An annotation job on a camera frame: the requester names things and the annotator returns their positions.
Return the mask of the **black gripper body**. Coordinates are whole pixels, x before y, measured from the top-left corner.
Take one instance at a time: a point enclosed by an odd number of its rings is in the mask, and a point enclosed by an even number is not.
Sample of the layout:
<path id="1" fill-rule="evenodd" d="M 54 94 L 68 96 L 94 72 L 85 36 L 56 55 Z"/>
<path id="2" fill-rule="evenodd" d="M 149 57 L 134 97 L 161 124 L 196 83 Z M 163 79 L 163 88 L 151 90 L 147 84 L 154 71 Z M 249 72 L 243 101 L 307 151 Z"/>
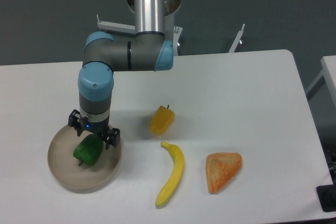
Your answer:
<path id="1" fill-rule="evenodd" d="M 80 128 L 78 129 L 78 136 L 80 136 L 83 133 L 83 131 L 88 131 L 101 137 L 103 140 L 106 140 L 109 136 L 108 135 L 109 129 L 110 129 L 109 119 L 105 119 L 101 122 L 96 123 L 80 119 Z"/>

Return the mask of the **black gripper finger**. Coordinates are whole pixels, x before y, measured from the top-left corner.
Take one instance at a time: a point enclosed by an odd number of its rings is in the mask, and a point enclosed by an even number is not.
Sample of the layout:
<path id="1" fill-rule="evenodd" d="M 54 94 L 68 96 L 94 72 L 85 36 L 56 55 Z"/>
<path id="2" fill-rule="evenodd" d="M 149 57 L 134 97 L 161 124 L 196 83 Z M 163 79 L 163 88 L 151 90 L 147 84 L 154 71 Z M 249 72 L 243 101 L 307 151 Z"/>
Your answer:
<path id="1" fill-rule="evenodd" d="M 80 123 L 80 112 L 74 109 L 68 117 L 68 126 L 73 127 L 79 137 L 82 134 L 82 126 Z"/>
<path id="2" fill-rule="evenodd" d="M 118 128 L 108 128 L 104 142 L 107 150 L 110 146 L 117 147 L 120 143 L 120 130 Z"/>

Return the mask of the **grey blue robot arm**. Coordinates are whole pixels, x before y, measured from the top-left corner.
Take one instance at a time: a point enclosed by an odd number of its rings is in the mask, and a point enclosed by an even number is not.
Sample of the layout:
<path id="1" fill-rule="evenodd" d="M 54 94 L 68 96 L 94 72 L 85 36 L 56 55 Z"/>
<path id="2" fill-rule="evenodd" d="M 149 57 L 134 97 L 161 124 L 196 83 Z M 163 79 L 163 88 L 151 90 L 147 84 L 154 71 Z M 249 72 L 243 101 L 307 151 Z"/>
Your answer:
<path id="1" fill-rule="evenodd" d="M 120 143 L 120 130 L 109 128 L 114 72 L 173 67 L 173 43 L 165 38 L 164 0 L 134 0 L 134 14 L 134 41 L 117 43 L 103 31 L 88 36 L 78 76 L 80 109 L 73 110 L 68 119 L 78 136 L 83 131 L 93 133 L 106 148 Z"/>

